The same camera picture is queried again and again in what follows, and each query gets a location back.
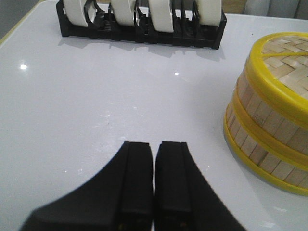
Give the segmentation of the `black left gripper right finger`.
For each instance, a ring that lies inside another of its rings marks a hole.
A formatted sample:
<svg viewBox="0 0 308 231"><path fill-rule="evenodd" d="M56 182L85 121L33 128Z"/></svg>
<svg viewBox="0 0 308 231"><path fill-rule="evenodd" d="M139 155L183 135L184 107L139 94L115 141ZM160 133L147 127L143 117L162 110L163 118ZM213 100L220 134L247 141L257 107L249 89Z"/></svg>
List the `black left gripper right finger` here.
<svg viewBox="0 0 308 231"><path fill-rule="evenodd" d="M156 231L243 231L205 180L187 143L164 141L155 163Z"/></svg>

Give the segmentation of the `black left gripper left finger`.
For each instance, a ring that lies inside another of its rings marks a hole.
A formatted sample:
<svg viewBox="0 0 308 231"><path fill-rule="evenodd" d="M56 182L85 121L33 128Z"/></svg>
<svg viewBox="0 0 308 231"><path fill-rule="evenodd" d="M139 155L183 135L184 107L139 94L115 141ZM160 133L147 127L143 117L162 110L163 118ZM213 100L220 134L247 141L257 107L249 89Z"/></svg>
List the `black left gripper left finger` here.
<svg viewBox="0 0 308 231"><path fill-rule="evenodd" d="M23 231L149 231L153 159L148 143L125 141L85 184L32 212Z"/></svg>

